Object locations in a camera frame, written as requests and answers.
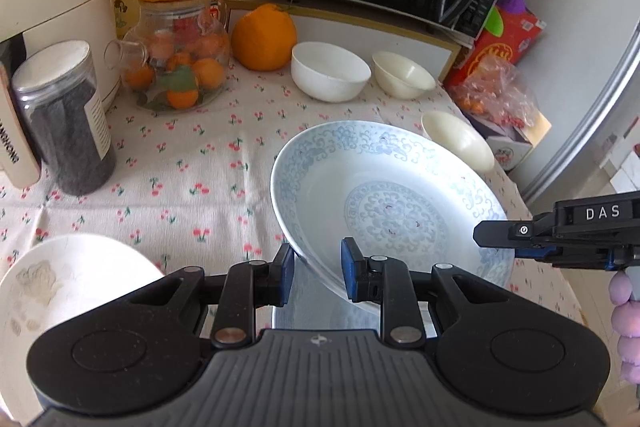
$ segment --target white lid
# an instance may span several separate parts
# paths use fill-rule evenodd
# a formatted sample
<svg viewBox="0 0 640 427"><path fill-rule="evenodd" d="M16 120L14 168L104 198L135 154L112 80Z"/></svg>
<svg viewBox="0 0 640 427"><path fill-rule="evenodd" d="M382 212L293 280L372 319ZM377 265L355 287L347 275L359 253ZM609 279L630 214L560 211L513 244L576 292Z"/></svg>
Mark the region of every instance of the white lid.
<svg viewBox="0 0 640 427"><path fill-rule="evenodd" d="M18 92L45 87L69 74L89 56L86 41L64 41L52 44L28 58L15 71L12 85Z"/></svg>

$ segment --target jar label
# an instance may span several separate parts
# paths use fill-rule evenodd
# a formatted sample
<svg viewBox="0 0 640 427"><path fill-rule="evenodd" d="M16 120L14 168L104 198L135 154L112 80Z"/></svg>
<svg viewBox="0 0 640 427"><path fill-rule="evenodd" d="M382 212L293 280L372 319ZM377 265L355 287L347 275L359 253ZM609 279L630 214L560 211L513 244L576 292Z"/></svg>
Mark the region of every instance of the jar label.
<svg viewBox="0 0 640 427"><path fill-rule="evenodd" d="M103 159L111 146L111 134L109 133L109 125L102 108L102 100L100 100L97 90L89 102L84 104L84 112L89 123L89 129L91 129L91 136L94 137L98 156Z"/></svg>

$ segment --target glass teapot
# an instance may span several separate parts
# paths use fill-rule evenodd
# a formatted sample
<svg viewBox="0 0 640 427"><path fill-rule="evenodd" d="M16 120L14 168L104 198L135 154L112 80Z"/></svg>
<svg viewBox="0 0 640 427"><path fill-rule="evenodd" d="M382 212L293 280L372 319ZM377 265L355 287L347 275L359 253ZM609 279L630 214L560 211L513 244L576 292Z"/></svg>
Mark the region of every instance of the glass teapot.
<svg viewBox="0 0 640 427"><path fill-rule="evenodd" d="M107 45L104 61L120 71L137 105L154 112L188 110L223 90L230 44L210 12L211 1L140 1L138 24Z"/></svg>

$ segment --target jar lid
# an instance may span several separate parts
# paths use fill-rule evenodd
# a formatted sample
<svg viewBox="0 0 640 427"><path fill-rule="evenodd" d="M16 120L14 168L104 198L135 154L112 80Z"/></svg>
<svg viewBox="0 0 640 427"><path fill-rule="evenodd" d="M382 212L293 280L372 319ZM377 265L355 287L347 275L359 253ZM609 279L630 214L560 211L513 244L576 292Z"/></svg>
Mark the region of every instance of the jar lid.
<svg viewBox="0 0 640 427"><path fill-rule="evenodd" d="M139 1L139 3L141 10L167 14L201 9L205 6L209 6L211 4L211 0L175 0L167 2Z"/></svg>
<svg viewBox="0 0 640 427"><path fill-rule="evenodd" d="M11 79L12 89L23 102L45 102L82 82L92 65L88 42L58 42L20 65Z"/></svg>

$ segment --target tablecloth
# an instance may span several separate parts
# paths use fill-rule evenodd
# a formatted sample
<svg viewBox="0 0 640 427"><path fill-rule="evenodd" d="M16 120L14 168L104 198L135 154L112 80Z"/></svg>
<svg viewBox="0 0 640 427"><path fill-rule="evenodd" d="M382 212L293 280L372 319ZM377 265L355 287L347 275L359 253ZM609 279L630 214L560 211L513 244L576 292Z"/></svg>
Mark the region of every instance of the tablecloth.
<svg viewBox="0 0 640 427"><path fill-rule="evenodd" d="M33 245L76 232L127 243L165 273L186 265L224 273L248 259L270 261L285 240L271 208L270 174L289 139L328 120L384 121L420 133L420 114L433 108L463 118L441 87L403 102L372 80L351 102L329 104L302 93L288 67L255 73L234 63L225 91L190 112L150 113L121 92L107 111L118 162L103 188L78 198L63 194L46 169L25 190L1 175L0 276ZM530 216L498 166L484 179L509 219ZM516 260L510 289L581 321L556 269ZM270 312L258 312L258 328L269 324Z"/></svg>

